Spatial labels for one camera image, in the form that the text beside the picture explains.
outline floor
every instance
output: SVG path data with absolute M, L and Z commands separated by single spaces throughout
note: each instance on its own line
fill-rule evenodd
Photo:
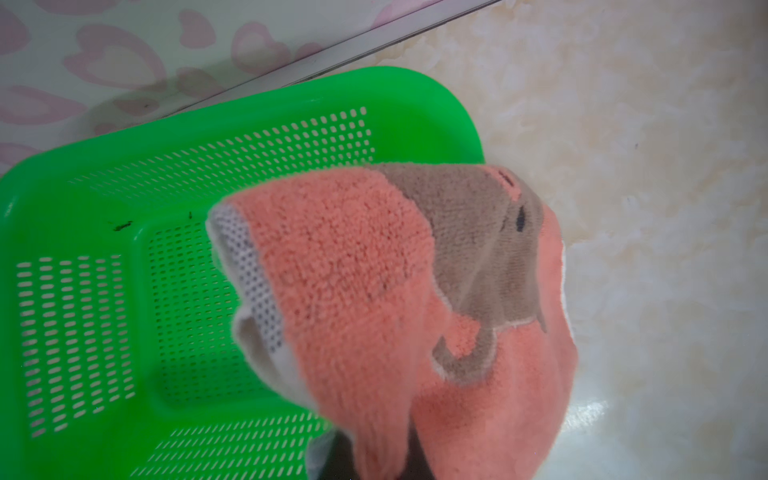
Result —
M 538 478 L 768 478 L 768 3 L 500 2 L 426 73 L 557 213 L 581 364 Z

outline coral terry cloth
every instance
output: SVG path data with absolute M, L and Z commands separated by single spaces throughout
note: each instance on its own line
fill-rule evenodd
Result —
M 532 478 L 577 363 L 557 219 L 510 171 L 380 164 L 226 198 L 208 233 L 253 370 L 349 437 L 363 480 Z

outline perforated basket panel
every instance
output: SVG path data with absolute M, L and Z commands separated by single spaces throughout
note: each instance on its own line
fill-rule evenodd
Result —
M 202 425 L 173 431 L 137 478 L 305 478 L 307 442 L 328 428 L 309 413 Z
M 135 395 L 120 255 L 16 265 L 31 437 Z
M 371 68 L 36 155 L 0 179 L 0 478 L 306 478 L 326 423 L 235 346 L 209 209 L 290 174 L 481 163 L 424 75 Z

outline pink petal print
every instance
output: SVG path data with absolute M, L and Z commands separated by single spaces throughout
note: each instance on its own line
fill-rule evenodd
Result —
M 120 0 L 35 0 L 38 7 L 59 15 L 93 15 L 106 12 Z
M 176 88 L 192 98 L 204 100 L 224 91 L 215 78 L 199 68 L 179 68 L 176 70 L 176 76 L 179 78 Z
M 0 169 L 2 166 L 13 167 L 18 162 L 32 155 L 39 154 L 37 148 L 27 147 L 21 144 L 0 144 Z
M 390 23 L 392 20 L 396 20 L 437 2 L 439 2 L 439 0 L 392 0 L 392 2 L 384 7 L 384 9 L 376 16 L 371 28 L 380 27 L 385 23 Z
M 185 8 L 179 12 L 181 38 L 187 48 L 206 48 L 216 43 L 216 32 L 207 18 L 200 12 Z
M 232 62 L 257 77 L 288 65 L 290 57 L 288 47 L 274 41 L 270 31 L 259 22 L 238 28 L 232 39 Z
M 13 12 L 0 5 L 0 55 L 19 51 L 29 43 L 26 25 Z
M 301 60 L 302 58 L 309 57 L 310 55 L 314 55 L 321 50 L 323 50 L 323 47 L 314 41 L 312 43 L 304 44 L 300 46 L 298 50 L 296 50 L 296 58 L 294 61 Z
M 15 85 L 0 91 L 0 121 L 13 125 L 43 125 L 86 111 L 80 102 L 32 87 Z
M 128 90 L 162 92 L 162 60 L 136 35 L 110 25 L 86 25 L 78 31 L 81 53 L 63 60 L 71 73 L 88 83 Z
M 103 124 L 98 124 L 94 127 L 94 133 L 96 135 L 103 135 L 103 134 L 108 134 L 110 132 L 116 131 L 117 129 L 118 129 L 117 125 L 104 122 Z
M 156 100 L 146 97 L 134 100 L 115 100 L 112 103 L 115 107 L 134 117 L 150 114 L 160 107 Z

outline cartoon animal eye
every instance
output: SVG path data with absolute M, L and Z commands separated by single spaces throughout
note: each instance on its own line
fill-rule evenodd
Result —
M 525 228 L 525 210 L 523 210 L 523 207 L 520 207 L 520 211 L 518 212 L 518 219 L 515 222 L 515 225 L 518 228 L 518 232 L 522 232 Z

